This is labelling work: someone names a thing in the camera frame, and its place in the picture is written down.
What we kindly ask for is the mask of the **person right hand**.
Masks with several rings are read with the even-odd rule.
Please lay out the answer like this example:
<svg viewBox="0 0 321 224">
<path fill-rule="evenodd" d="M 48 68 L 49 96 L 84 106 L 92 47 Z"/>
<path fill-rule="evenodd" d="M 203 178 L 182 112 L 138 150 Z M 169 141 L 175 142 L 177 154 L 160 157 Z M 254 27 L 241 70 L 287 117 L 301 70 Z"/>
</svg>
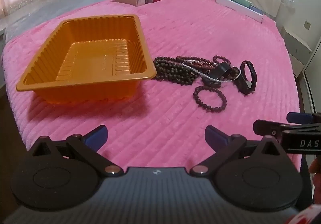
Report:
<svg viewBox="0 0 321 224">
<path fill-rule="evenodd" d="M 309 167 L 309 173 L 314 174 L 313 185 L 314 185 L 314 203 L 321 204 L 321 167 L 320 167 L 320 156 L 311 163 Z"/>
</svg>

